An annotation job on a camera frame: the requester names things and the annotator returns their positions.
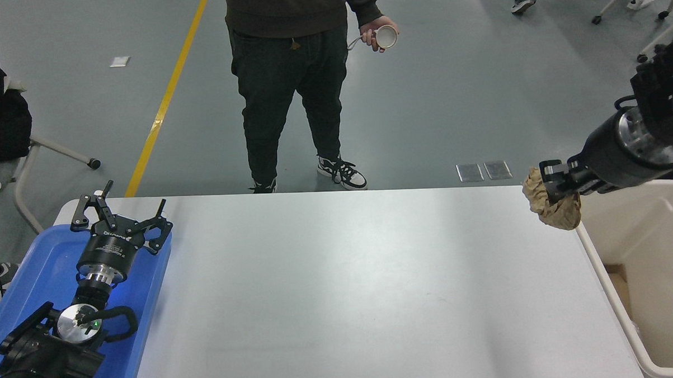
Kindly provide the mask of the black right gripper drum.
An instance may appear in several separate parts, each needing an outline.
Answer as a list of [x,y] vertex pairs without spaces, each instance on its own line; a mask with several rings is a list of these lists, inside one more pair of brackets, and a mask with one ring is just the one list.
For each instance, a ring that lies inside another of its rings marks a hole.
[[639,111],[617,112],[568,160],[572,190],[613,192],[673,172],[673,144],[655,137]]

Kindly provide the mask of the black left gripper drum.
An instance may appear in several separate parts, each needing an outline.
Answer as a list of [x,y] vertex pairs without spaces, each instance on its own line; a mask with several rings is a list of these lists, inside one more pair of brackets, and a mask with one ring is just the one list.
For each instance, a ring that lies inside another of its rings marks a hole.
[[115,216],[116,228],[108,222],[94,223],[91,235],[76,265],[78,274],[86,277],[110,268],[114,281],[125,281],[131,271],[139,248],[144,245],[147,226],[124,216]]

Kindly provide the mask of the standing person's left hand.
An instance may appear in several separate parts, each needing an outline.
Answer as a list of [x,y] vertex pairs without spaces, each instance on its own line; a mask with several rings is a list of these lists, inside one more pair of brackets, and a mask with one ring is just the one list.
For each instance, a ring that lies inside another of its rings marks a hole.
[[388,16],[377,17],[360,28],[360,40],[376,53],[384,53],[393,46],[399,34],[397,24]]

